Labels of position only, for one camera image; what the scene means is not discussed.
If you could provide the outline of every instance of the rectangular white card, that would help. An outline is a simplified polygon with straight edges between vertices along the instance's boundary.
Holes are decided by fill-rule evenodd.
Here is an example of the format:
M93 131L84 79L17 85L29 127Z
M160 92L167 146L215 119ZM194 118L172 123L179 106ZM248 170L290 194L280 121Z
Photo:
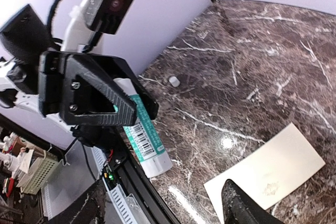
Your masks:
M289 124L238 164L204 184L219 220L224 224L222 188L232 179L259 206L276 204L326 163L295 127Z

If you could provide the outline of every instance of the black bracket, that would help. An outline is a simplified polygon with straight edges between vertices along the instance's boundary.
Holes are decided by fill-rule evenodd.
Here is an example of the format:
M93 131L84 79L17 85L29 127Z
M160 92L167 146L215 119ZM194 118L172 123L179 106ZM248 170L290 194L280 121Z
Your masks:
M118 57L44 52L39 65L39 109L59 112L69 125L132 126L136 104L114 82L129 78L150 117L158 104L139 83L127 62Z

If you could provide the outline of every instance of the white tube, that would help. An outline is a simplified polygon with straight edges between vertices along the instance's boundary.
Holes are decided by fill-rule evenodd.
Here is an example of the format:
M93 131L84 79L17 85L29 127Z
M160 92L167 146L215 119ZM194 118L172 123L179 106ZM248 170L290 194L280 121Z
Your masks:
M136 103L137 124L124 130L148 178L165 173L173 167L151 119L130 79L116 78L115 83Z

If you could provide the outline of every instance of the marble table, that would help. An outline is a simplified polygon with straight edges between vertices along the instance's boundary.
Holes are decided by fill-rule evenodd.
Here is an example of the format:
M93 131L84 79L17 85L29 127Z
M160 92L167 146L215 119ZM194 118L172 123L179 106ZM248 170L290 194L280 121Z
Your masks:
M219 223L203 184L290 122L326 166L269 211L287 224L336 223L335 34L332 15L222 0L141 76L160 104L155 127L174 162L152 183L181 223Z

